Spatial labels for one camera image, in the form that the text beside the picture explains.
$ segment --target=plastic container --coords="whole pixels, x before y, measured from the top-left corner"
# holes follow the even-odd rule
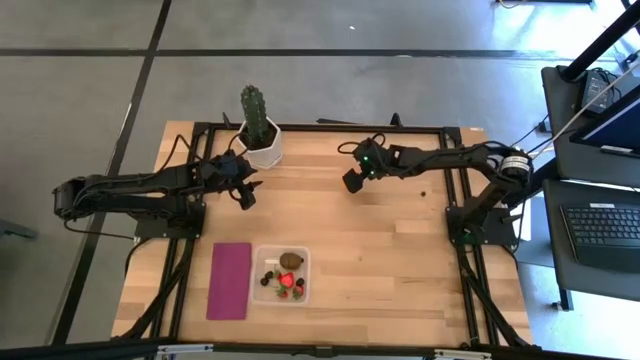
[[[286,252],[297,254],[304,259],[297,270],[287,270],[280,266],[280,256]],[[253,253],[253,266],[251,269],[251,291],[249,299],[252,303],[276,306],[303,306],[309,302],[311,289],[311,256],[309,249],[304,246],[276,246],[262,245]],[[280,283],[276,277],[269,281],[269,285],[262,286],[260,279],[268,271],[280,271],[282,274],[293,273],[294,282],[299,278],[304,279],[304,293],[299,299],[293,298],[293,288],[287,290],[288,296],[281,298],[277,294]]]

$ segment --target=wooden tabletop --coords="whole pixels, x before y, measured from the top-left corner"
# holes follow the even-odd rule
[[[193,122],[167,123],[156,168],[168,156],[175,136],[190,139],[192,129]],[[233,135],[216,132],[213,153],[226,150]],[[486,140],[478,128],[463,128],[462,135],[465,145]],[[206,223],[195,245],[181,340],[411,346],[458,346],[469,341],[457,260],[445,224],[443,172],[368,181],[363,190],[350,194],[341,177],[356,163],[336,148],[366,136],[283,132],[280,164],[250,178],[264,180],[251,209],[242,211],[226,193],[205,197]],[[387,143],[438,148],[435,135],[387,134]],[[184,163],[187,152],[178,145],[170,165]],[[470,171],[469,178],[474,194],[487,183],[476,171]],[[455,180],[462,201],[459,179]],[[246,320],[207,320],[213,244],[247,241],[254,247],[308,247],[310,302],[299,308],[249,302]],[[113,335],[128,330],[156,295],[167,243],[149,241],[133,255]],[[520,336],[531,341],[513,259],[500,247],[483,250],[494,302]],[[488,342],[482,307],[477,299],[475,303],[480,338]],[[172,305],[171,298],[162,334],[168,333]]]

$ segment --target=strawberry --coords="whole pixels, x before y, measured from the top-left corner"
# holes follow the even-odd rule
[[[291,289],[293,283],[295,282],[295,279],[293,278],[293,273],[286,273],[284,275],[280,274],[278,276],[278,281],[280,282],[280,285],[286,287],[287,289]]]
[[[287,288],[284,286],[281,286],[280,289],[278,289],[278,291],[276,291],[276,294],[278,295],[278,297],[281,298],[286,298],[289,294],[287,293]]]
[[[304,295],[304,288],[302,286],[296,285],[296,287],[293,288],[293,298],[298,300],[302,297],[302,295]]]

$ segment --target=gray floor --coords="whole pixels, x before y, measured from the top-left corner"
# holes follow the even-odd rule
[[[161,1],[0,2],[0,47],[125,47],[149,43]],[[602,30],[585,5],[390,0],[174,1],[161,48],[422,48],[543,50],[575,56]],[[81,237],[51,212],[50,191],[68,178],[104,172],[127,112],[140,58],[0,57],[0,218],[40,237],[0,239],[0,348],[48,341]],[[411,125],[479,126],[510,142],[546,114],[540,69],[558,61],[444,58],[156,58],[122,172],[152,168],[167,120],[240,121],[239,91],[264,92],[278,122],[318,117]],[[602,63],[611,67],[615,64]],[[543,139],[534,135],[530,148]],[[108,216],[105,230],[133,223]],[[107,339],[130,243],[103,238],[70,341]],[[577,294],[557,300],[552,270],[522,266],[535,343],[545,349],[634,358],[640,306]],[[606,317],[593,314],[613,309]],[[242,355],[217,355],[234,358]]]

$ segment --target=purple cloth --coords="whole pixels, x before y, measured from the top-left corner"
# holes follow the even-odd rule
[[[245,319],[250,277],[250,243],[214,244],[207,320]]]

